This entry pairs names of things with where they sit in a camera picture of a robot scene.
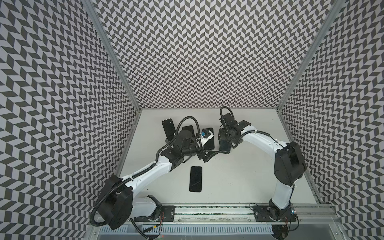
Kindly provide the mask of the phone with teal case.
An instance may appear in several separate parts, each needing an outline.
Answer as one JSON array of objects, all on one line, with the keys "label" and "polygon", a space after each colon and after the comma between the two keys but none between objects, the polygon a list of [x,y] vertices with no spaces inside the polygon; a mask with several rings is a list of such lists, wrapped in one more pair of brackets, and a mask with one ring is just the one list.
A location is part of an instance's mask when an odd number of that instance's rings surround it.
[{"label": "phone with teal case", "polygon": [[232,142],[228,137],[221,137],[219,140],[219,153],[229,154],[232,149]]}]

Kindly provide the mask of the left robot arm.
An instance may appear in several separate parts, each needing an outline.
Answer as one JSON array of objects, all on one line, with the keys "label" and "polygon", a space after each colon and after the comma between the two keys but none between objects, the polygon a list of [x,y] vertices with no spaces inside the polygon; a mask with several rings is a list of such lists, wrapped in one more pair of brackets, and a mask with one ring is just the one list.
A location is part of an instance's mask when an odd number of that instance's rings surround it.
[{"label": "left robot arm", "polygon": [[91,210],[90,224],[94,227],[108,225],[115,230],[130,219],[143,217],[152,221],[158,220],[162,203],[152,195],[140,198],[139,193],[150,183],[184,163],[185,157],[198,156],[199,159],[208,161],[211,153],[204,146],[213,140],[212,128],[203,129],[197,135],[181,130],[157,151],[153,163],[130,175],[112,175],[106,180]]}]

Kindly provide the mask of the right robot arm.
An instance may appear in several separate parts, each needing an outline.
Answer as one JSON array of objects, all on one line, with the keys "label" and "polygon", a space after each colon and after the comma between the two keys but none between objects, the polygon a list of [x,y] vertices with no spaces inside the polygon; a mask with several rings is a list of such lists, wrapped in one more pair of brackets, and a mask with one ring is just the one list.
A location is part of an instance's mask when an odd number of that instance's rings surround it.
[{"label": "right robot arm", "polygon": [[278,141],[271,134],[258,130],[247,121],[236,121],[233,111],[223,106],[220,108],[222,124],[221,139],[229,143],[230,149],[235,149],[242,142],[248,142],[274,159],[274,175],[277,179],[274,195],[267,207],[271,221],[279,222],[288,215],[293,215],[291,199],[307,165],[301,147],[296,142]]}]

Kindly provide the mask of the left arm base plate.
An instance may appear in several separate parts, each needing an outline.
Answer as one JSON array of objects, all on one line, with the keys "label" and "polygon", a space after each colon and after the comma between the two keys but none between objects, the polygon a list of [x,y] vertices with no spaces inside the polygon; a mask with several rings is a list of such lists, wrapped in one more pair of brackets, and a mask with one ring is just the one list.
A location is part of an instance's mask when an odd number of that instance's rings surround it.
[{"label": "left arm base plate", "polygon": [[137,217],[136,221],[138,222],[154,222],[159,223],[163,222],[173,222],[175,218],[176,206],[166,205],[161,208],[157,208],[154,213],[149,217]]}]

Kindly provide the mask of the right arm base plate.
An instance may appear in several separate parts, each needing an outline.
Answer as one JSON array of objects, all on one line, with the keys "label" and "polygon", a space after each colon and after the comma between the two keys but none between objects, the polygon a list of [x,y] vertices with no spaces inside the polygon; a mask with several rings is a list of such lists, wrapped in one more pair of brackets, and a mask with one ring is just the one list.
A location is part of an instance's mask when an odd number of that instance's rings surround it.
[{"label": "right arm base plate", "polygon": [[296,214],[288,206],[283,210],[277,207],[270,207],[267,205],[254,205],[251,206],[257,222],[281,222],[289,223],[296,222]]}]

